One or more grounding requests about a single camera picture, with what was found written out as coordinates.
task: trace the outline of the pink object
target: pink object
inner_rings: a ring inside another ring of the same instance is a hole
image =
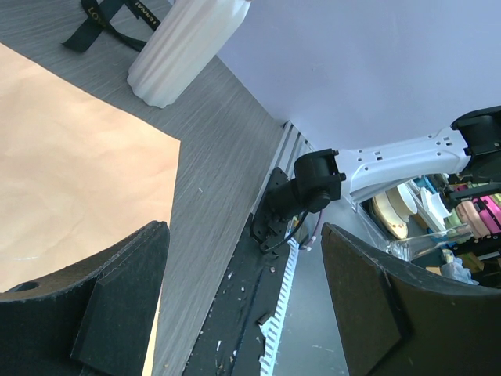
[[[462,185],[458,186],[456,190],[467,190],[468,186]],[[490,233],[501,233],[501,228],[499,228],[498,224],[494,220],[494,218],[501,219],[501,210],[496,205],[494,201],[490,197],[482,197],[482,198],[474,198],[472,200],[473,204],[476,204],[478,207],[478,215],[480,216],[482,222],[487,226]],[[497,217],[494,217],[494,210],[496,210]]]

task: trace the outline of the white wall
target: white wall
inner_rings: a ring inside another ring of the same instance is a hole
[[[501,1],[253,0],[219,56],[318,149],[393,142],[501,104]]]

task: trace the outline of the white panel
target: white panel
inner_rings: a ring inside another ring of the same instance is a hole
[[[254,0],[219,56],[317,150],[436,132],[501,104],[499,0]]]

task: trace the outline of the brown paper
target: brown paper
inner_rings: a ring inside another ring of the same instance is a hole
[[[177,139],[4,45],[0,67],[0,291],[169,223]]]

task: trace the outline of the black strap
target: black strap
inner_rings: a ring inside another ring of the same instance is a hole
[[[135,51],[141,51],[146,44],[145,41],[122,34],[110,23],[111,18],[117,14],[123,4],[136,18],[141,17],[152,30],[155,31],[160,25],[160,21],[139,0],[103,0],[101,4],[98,4],[96,0],[81,0],[81,6],[88,18],[63,45],[75,52],[85,52],[99,37],[101,31],[107,30]]]

